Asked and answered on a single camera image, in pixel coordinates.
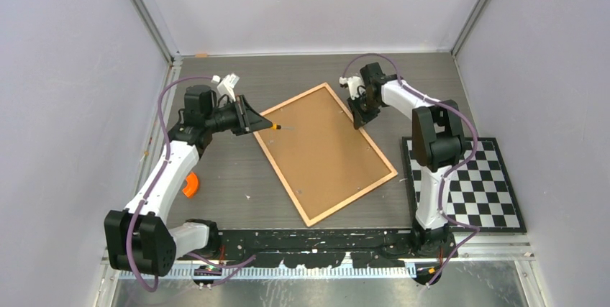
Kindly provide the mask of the orange handled screwdriver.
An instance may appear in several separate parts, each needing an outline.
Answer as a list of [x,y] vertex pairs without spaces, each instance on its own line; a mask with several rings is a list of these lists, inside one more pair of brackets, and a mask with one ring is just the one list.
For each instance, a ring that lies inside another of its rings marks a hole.
[[282,126],[279,124],[273,124],[270,129],[272,130],[294,130],[293,127]]

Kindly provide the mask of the wooden picture frame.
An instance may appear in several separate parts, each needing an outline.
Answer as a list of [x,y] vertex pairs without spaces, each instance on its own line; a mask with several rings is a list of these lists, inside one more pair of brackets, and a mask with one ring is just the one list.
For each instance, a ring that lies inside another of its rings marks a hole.
[[328,83],[262,112],[274,124],[254,134],[306,226],[313,226],[398,173]]

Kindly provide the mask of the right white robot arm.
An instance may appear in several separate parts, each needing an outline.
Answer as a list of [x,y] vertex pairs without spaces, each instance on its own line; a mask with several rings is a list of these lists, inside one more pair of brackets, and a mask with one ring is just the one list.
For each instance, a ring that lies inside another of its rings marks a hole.
[[339,83],[350,93],[347,104],[355,129],[375,119],[383,107],[395,108],[411,120],[411,147],[422,180],[410,244],[415,254],[430,256],[449,237],[448,188],[466,151],[458,105],[424,95],[402,77],[385,74],[378,63],[367,64],[358,76],[342,75]]

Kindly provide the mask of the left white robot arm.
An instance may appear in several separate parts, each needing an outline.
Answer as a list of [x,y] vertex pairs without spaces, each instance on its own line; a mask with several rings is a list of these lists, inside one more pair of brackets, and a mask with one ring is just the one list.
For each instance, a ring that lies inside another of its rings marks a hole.
[[206,85],[189,86],[178,122],[165,137],[158,163],[137,195],[121,210],[111,210],[104,220],[109,263],[115,270],[162,277],[175,260],[195,252],[215,258],[221,248],[218,226],[213,221],[189,219],[181,226],[166,225],[170,208],[188,176],[216,133],[236,136],[280,125],[256,112],[243,95],[219,104],[217,92]]

